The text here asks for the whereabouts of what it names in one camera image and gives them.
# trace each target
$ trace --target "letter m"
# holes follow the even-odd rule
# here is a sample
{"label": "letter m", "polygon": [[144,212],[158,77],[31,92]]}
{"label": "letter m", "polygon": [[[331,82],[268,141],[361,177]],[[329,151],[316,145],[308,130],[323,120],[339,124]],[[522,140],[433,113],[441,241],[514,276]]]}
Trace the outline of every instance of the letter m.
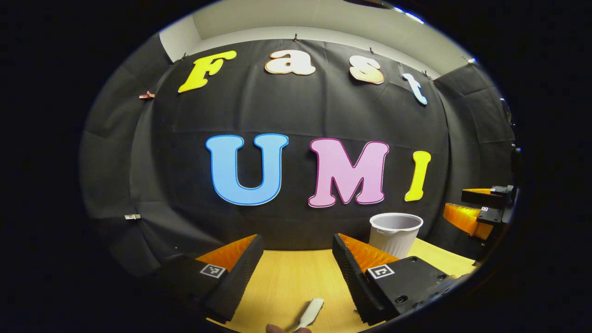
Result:
{"label": "letter m", "polygon": [[311,207],[321,208],[335,204],[337,199],[331,194],[333,183],[344,204],[351,201],[360,183],[362,190],[356,196],[357,203],[372,204],[383,201],[382,173],[384,159],[388,154],[386,143],[368,142],[353,166],[343,144],[337,139],[313,140],[310,149],[317,154],[318,161],[316,191],[308,199]]}

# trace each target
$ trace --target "wooden table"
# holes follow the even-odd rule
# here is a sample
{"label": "wooden table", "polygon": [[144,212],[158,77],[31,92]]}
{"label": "wooden table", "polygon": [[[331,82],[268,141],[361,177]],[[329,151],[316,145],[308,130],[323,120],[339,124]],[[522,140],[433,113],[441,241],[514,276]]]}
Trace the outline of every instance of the wooden table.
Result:
{"label": "wooden table", "polygon": [[[472,272],[475,262],[416,239],[409,256],[415,255],[449,275]],[[313,333],[354,333],[370,326],[360,320],[348,286],[331,249],[318,251],[265,250],[247,285],[232,321],[224,326],[239,332],[265,332],[277,325],[290,333],[308,302],[325,300]]]}

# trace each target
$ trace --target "blue letter u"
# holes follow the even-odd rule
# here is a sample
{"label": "blue letter u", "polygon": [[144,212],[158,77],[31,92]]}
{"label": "blue letter u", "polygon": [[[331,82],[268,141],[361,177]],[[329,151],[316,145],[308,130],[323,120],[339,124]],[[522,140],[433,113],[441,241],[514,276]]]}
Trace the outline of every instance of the blue letter u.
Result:
{"label": "blue letter u", "polygon": [[282,148],[288,137],[281,134],[261,134],[253,140],[261,148],[263,181],[255,188],[239,183],[236,153],[244,140],[236,135],[218,135],[209,138],[205,146],[212,156],[212,182],[218,195],[233,204],[256,206],[271,201],[282,185]]}

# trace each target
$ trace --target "white cup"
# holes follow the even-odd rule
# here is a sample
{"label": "white cup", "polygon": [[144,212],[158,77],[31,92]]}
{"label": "white cup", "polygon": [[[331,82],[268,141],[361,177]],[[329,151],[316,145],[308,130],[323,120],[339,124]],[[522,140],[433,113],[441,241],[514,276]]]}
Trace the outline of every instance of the white cup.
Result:
{"label": "white cup", "polygon": [[384,213],[370,218],[370,245],[399,259],[406,258],[423,219],[404,213]]}

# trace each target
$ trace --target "white utensil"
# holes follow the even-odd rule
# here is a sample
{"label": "white utensil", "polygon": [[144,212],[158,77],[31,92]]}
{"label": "white utensil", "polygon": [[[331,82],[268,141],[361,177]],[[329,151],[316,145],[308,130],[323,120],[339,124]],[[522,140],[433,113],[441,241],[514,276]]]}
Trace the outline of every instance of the white utensil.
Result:
{"label": "white utensil", "polygon": [[304,311],[302,317],[300,317],[298,327],[296,327],[296,329],[293,330],[292,333],[297,331],[299,328],[309,326],[317,317],[318,312],[321,311],[324,302],[325,301],[322,298],[313,299],[310,302],[309,306],[306,308],[306,311]]}

